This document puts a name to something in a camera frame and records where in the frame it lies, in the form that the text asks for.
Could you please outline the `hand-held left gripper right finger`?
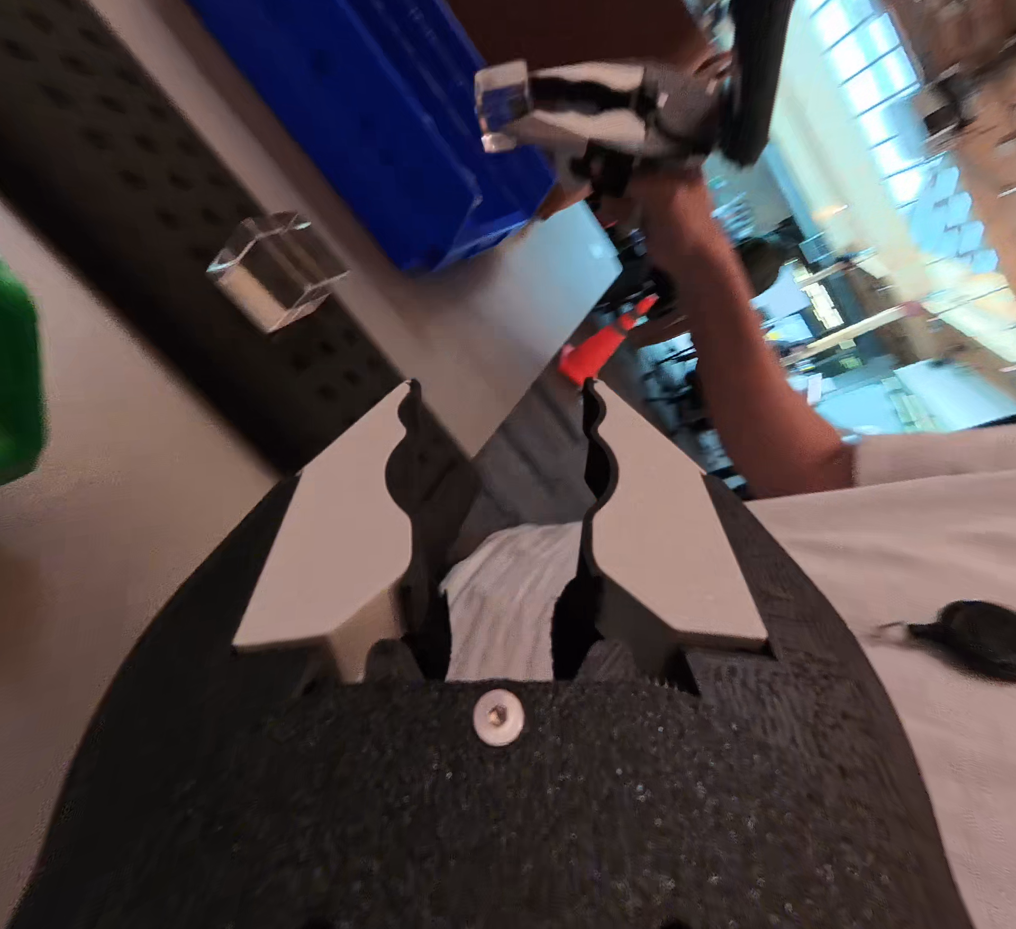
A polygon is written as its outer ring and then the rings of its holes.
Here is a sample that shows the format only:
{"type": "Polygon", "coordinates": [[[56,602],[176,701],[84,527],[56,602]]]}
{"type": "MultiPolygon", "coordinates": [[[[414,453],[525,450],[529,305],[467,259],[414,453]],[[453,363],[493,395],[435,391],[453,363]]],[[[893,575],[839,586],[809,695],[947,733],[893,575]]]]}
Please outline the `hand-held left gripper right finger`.
{"type": "Polygon", "coordinates": [[[595,631],[641,669],[704,651],[764,656],[769,637],[703,470],[602,381],[582,389],[579,584],[595,631]]]}

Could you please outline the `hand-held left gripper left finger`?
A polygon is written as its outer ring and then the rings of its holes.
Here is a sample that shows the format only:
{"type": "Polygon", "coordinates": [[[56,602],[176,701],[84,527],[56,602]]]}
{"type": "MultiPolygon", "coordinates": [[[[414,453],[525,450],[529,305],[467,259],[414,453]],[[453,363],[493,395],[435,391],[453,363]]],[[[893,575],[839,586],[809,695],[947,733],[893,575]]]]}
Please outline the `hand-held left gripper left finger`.
{"type": "Polygon", "coordinates": [[[419,392],[401,382],[302,468],[234,651],[319,647],[356,684],[375,643],[404,631],[397,590],[412,562],[412,521],[387,470],[407,437],[400,410],[419,392]]]}

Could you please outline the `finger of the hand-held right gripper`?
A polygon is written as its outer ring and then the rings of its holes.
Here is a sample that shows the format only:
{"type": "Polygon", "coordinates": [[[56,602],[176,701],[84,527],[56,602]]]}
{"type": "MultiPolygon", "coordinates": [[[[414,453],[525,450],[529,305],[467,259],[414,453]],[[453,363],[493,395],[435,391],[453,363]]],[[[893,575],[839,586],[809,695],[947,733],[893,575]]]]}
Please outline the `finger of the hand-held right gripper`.
{"type": "Polygon", "coordinates": [[[628,109],[598,113],[578,110],[533,110],[506,126],[514,146],[536,146],[582,152],[596,145],[620,152],[664,152],[665,141],[652,133],[646,121],[628,109]]]}
{"type": "Polygon", "coordinates": [[[582,62],[529,72],[528,90],[534,109],[601,113],[631,109],[644,77],[639,64],[582,62]]]}

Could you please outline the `clear acrylic cube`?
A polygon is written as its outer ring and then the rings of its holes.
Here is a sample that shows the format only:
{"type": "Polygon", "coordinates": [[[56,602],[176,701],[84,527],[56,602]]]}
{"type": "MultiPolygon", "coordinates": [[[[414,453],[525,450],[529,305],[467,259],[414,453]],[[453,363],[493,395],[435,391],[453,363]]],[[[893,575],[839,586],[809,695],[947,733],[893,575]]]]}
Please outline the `clear acrylic cube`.
{"type": "Polygon", "coordinates": [[[517,146],[516,127],[531,111],[526,60],[488,65],[475,75],[477,121],[485,152],[517,146]]]}
{"type": "Polygon", "coordinates": [[[350,275],[347,262],[296,211],[241,221],[206,273],[259,331],[313,314],[350,275]]]}

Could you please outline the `blue plastic bin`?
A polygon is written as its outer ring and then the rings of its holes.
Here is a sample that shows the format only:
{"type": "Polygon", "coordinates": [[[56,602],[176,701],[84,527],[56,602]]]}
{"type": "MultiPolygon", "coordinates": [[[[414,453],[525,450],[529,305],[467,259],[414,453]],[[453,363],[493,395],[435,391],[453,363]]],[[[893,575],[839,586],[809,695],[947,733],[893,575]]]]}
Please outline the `blue plastic bin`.
{"type": "Polygon", "coordinates": [[[535,148],[484,148],[485,61],[444,0],[186,1],[400,270],[493,248],[551,192],[535,148]]]}

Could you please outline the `person's right forearm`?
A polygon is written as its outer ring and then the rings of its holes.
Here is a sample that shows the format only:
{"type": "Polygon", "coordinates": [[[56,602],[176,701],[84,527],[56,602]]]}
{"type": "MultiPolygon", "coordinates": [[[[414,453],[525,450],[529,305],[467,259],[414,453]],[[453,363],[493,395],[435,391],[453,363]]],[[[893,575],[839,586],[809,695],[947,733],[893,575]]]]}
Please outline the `person's right forearm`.
{"type": "Polygon", "coordinates": [[[788,383],[701,173],[638,177],[630,193],[649,254],[676,284],[719,441],[754,496],[854,486],[855,449],[788,383]]]}

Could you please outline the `grey desk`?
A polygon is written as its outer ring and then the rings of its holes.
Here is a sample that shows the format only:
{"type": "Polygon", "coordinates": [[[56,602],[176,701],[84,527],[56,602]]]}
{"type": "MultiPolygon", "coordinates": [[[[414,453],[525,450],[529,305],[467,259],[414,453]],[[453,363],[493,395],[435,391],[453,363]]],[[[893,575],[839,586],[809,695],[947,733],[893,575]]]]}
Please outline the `grey desk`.
{"type": "MultiPolygon", "coordinates": [[[[342,305],[469,456],[616,276],[577,206],[426,281],[394,272],[183,0],[87,0],[263,209],[306,213],[350,264],[342,305]]],[[[43,592],[44,661],[106,683],[147,621],[270,487],[267,464],[128,335],[40,226],[2,208],[2,254],[38,297],[51,409],[39,469],[2,490],[2,543],[43,592]]]]}

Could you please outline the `black perforated desk strip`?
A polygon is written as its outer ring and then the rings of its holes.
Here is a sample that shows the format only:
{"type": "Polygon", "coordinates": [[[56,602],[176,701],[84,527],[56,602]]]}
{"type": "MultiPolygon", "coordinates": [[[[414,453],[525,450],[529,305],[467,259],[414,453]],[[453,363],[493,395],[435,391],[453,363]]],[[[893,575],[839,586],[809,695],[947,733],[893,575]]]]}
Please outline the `black perforated desk strip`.
{"type": "Polygon", "coordinates": [[[266,208],[89,0],[2,0],[2,195],[280,471],[403,378],[347,295],[266,336],[213,286],[235,225],[266,208]]]}

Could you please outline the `orange traffic cone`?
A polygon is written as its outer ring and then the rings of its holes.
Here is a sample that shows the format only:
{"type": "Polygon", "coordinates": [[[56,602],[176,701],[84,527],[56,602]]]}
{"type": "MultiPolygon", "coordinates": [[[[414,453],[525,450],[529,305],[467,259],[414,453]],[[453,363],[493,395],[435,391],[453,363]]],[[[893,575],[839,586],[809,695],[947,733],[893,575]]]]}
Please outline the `orange traffic cone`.
{"type": "Polygon", "coordinates": [[[644,296],[579,345],[565,344],[557,363],[558,373],[577,389],[597,379],[604,365],[610,362],[628,333],[641,323],[657,300],[658,295],[654,293],[644,296]]]}

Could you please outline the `small black device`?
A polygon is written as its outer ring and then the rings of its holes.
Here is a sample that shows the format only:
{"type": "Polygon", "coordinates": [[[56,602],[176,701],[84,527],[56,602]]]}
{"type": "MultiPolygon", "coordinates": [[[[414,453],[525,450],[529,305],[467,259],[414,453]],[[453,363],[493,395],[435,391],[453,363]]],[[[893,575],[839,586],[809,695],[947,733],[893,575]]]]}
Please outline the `small black device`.
{"type": "Polygon", "coordinates": [[[990,681],[1015,683],[1015,611],[985,601],[955,601],[929,622],[890,621],[873,635],[887,642],[925,645],[959,670],[990,681]]]}

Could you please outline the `green plastic bin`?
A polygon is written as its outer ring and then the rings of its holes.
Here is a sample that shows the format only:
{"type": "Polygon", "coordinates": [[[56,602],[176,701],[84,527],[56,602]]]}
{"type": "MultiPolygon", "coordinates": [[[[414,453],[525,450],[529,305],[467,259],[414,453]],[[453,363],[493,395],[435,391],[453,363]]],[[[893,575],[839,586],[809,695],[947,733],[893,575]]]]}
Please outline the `green plastic bin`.
{"type": "Polygon", "coordinates": [[[48,441],[40,327],[31,294],[1,262],[1,485],[35,470],[48,441]]]}

